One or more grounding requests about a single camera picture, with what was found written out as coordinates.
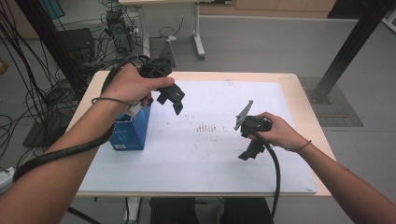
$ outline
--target gray floor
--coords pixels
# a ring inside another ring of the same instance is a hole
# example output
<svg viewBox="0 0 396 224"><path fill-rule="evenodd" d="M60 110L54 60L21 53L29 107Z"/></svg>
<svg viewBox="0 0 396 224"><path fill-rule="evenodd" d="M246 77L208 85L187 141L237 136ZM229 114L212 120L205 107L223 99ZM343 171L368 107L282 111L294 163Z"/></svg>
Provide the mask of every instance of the gray floor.
<svg viewBox="0 0 396 224"><path fill-rule="evenodd" d="M177 71L278 72L322 77L356 21L202 17L205 60L192 44L193 21L186 20L174 43ZM8 60L4 46L1 57ZM323 128L336 159L396 202L396 34L380 24L337 85L364 127ZM16 118L24 110L25 88L11 65L0 76L0 114ZM2 166L15 165L32 121L20 123ZM198 205L201 223L216 223L219 201ZM76 198L73 206L103 223L121 223L122 198ZM281 198L276 223L351 223L331 198ZM65 215L63 224L85 223ZM147 199L140 223L149 223Z"/></svg>

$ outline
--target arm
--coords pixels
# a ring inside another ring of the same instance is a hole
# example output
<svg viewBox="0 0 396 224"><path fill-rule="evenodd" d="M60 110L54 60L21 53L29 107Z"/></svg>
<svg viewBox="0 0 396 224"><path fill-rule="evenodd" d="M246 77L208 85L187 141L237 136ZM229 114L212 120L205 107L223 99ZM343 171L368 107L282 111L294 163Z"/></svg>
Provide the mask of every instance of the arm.
<svg viewBox="0 0 396 224"><path fill-rule="evenodd" d="M261 135L271 144L295 151L308 141L280 117L259 115L273 122L273 129ZM313 144L297 151L311 166L334 199L355 223L396 223L396 205L364 180L329 158Z"/></svg>
<svg viewBox="0 0 396 224"><path fill-rule="evenodd" d="M149 92L174 83L172 78L145 79L127 64L102 94L129 103L143 99ZM48 152L73 147L102 136L127 105L97 101ZM0 223L59 223L90 167L98 148L39 166L22 176L0 198Z"/></svg>

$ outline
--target person's leg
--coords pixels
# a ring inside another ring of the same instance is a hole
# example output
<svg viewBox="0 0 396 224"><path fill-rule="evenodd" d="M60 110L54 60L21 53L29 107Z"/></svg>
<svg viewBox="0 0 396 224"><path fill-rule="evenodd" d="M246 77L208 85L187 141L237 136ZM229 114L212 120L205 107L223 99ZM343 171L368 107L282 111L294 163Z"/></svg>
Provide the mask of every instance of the person's leg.
<svg viewBox="0 0 396 224"><path fill-rule="evenodd" d="M221 224L274 224L264 198L226 198Z"/></svg>
<svg viewBox="0 0 396 224"><path fill-rule="evenodd" d="M199 224L194 198L151 198L151 224Z"/></svg>

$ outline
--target blue box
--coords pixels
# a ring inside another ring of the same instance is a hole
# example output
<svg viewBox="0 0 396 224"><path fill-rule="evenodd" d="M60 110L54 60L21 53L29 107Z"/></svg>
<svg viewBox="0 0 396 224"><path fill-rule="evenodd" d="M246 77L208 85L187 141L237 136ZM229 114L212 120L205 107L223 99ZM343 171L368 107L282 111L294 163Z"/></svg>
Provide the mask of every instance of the blue box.
<svg viewBox="0 0 396 224"><path fill-rule="evenodd" d="M115 150L143 150L149 125L149 106L144 106L133 118L120 115L114 121L110 143Z"/></svg>

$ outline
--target desk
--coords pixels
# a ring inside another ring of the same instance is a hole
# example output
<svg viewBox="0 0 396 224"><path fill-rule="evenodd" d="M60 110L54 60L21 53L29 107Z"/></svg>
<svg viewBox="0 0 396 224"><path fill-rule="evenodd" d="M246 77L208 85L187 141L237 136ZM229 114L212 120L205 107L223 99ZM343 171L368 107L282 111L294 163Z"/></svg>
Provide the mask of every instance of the desk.
<svg viewBox="0 0 396 224"><path fill-rule="evenodd" d="M101 88L102 88L102 83L106 78L107 72L98 72L95 76L94 79L92 80L92 83L90 84L90 87L87 89L79 107L78 110L73 117L71 121L71 125L73 125L76 120L78 120L82 114L85 113L85 111L90 107L91 105L91 98L98 96ZM316 116L311 108L311 105L309 104L305 94L304 90L297 78L297 76L293 74L264 74L264 73L210 73L210 72L173 72L171 74L172 77L175 78L175 80L181 81L181 80L187 80L187 81L205 81L205 80L210 80L210 81L224 81L224 80L231 80L235 82L273 82L273 83L278 83L281 90L283 91L283 95L287 104L287 107L289 109L291 118L294 123L294 127L296 130L301 133L303 136L306 138L312 139L313 142L315 143L316 146L318 146L321 150L324 151L328 156L334 159L334 155L332 154L332 150L326 140L326 137L324 136L323 131L321 130L318 121L316 119ZM172 107L169 103L165 105L161 105L162 107ZM230 124L230 128L232 129L234 126L234 123ZM264 154L260 154L258 156L257 160L260 160L261 158L265 157ZM99 161L101 162L100 165L105 166L105 167L110 167L113 166L114 164L109 164L108 162L105 161ZM122 169L121 167L117 168L116 166L115 170L111 170L113 172L113 175L117 175ZM150 174L149 171L143 171L143 172L148 172L146 177L149 179ZM317 189L316 193L313 194L306 194L302 193L300 195L304 196L330 196L330 192L324 187L322 182L318 179L318 177L312 172L313 180L315 182L315 186ZM166 179L173 180L171 178L172 176L166 177ZM125 176L120 176L118 178L118 181L122 183L122 181L128 181L123 179ZM168 196L262 196L264 195L263 193L260 192L255 192L255 193L235 193L235 192L188 192L186 193L183 191L183 189L178 189L174 192L166 192L163 194L163 192L125 192L125 191L112 191L112 192L101 192L101 191L89 191L89 190L80 190L78 192L79 196L157 196L157 195L168 195ZM299 195L298 193L281 193L281 196L296 196Z"/></svg>
<svg viewBox="0 0 396 224"><path fill-rule="evenodd" d="M140 17L140 25L143 33L143 54L150 56L149 52L149 34L146 30L145 13L142 5L145 4L167 4L167 3L194 3L195 4L195 30L192 33L194 37L195 46L197 48L198 56L205 58L204 46L202 44L201 36L199 34L199 14L200 14L200 0L120 0L122 5L135 5Z"/></svg>

